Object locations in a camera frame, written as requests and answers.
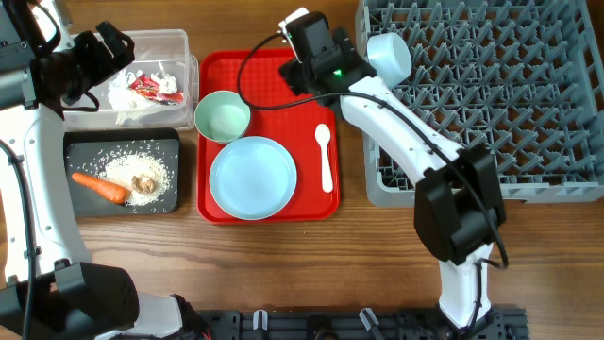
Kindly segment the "light blue bowl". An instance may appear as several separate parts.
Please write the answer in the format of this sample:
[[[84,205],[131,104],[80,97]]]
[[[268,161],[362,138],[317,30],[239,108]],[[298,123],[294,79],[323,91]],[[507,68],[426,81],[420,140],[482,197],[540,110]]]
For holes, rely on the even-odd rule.
[[[367,42],[367,58],[389,88],[393,88],[411,75],[411,52],[401,36],[384,33]]]

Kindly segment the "white rice pile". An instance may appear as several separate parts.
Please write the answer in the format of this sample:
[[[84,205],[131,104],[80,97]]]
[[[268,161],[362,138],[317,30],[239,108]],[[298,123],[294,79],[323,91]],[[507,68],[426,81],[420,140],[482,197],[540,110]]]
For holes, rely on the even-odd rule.
[[[130,197],[120,206],[143,207],[161,202],[162,196],[175,188],[172,180],[175,171],[169,170],[164,161],[152,156],[145,150],[118,149],[109,153],[100,153],[98,159],[81,165],[75,173],[83,173],[103,179],[127,188]],[[148,176],[155,181],[156,189],[152,194],[139,194],[131,188],[133,176]]]

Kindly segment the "white red wrapper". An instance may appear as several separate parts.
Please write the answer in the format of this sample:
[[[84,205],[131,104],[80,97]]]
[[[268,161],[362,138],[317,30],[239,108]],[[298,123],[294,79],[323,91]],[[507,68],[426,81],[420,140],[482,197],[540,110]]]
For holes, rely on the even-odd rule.
[[[109,82],[107,99],[111,106],[115,110],[142,110],[183,103],[184,93],[178,88],[176,78],[161,61],[157,67],[155,73],[120,71]]]

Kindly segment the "white plastic spoon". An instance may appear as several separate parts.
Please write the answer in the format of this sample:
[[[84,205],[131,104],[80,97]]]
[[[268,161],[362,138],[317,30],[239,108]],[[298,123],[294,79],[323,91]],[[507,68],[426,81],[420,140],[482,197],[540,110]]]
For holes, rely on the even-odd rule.
[[[333,191],[333,179],[330,169],[327,147],[331,139],[331,133],[326,124],[319,124],[315,129],[315,141],[321,152],[321,181],[325,193]]]

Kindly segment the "orange carrot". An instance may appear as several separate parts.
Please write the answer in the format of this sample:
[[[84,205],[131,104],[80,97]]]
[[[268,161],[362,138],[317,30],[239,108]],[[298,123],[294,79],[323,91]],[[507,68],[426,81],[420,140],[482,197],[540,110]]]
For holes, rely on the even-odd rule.
[[[130,191],[127,188],[87,174],[73,173],[72,180],[117,205],[126,204],[130,197]]]

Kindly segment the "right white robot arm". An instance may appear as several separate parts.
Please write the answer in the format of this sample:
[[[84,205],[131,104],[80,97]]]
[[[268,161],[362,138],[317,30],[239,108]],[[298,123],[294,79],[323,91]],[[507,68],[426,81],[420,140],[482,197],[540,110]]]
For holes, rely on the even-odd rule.
[[[460,338],[492,319],[487,266],[502,247],[503,198],[493,156],[445,137],[403,104],[395,84],[411,74],[411,51],[396,33],[371,37],[364,52],[319,11],[299,8],[279,24],[294,59],[281,76],[295,94],[310,94],[371,137],[414,188],[414,226],[438,260],[438,306]]]

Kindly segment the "brown food scrap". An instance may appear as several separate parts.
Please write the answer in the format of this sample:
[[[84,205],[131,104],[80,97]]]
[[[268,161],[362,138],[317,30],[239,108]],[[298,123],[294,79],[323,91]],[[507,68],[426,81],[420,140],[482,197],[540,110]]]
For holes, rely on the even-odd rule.
[[[152,194],[155,192],[155,181],[148,176],[133,176],[131,188],[139,194]]]

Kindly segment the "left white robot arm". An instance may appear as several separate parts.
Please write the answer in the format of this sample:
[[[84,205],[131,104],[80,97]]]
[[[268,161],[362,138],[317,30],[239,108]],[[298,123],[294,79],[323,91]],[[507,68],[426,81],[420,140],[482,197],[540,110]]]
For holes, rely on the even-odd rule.
[[[64,168],[64,115],[127,67],[134,42],[109,22],[45,37],[38,1],[1,5],[1,197],[8,254],[1,323],[24,339],[208,339],[181,296],[137,291],[96,264],[76,223]]]

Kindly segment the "light green bowl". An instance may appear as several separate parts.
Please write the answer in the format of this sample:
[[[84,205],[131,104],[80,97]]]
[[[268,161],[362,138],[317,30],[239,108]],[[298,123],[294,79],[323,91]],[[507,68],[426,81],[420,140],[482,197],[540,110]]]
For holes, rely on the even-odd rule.
[[[243,137],[250,122],[251,109],[232,91],[205,95],[194,112],[199,134],[217,144],[229,144]]]

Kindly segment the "large light blue plate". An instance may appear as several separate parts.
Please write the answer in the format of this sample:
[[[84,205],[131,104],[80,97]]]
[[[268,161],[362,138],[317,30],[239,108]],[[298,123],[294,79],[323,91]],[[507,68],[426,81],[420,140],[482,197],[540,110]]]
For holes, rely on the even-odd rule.
[[[231,217],[258,221],[282,211],[294,196],[297,168],[280,143],[260,136],[225,146],[210,167],[210,193]]]

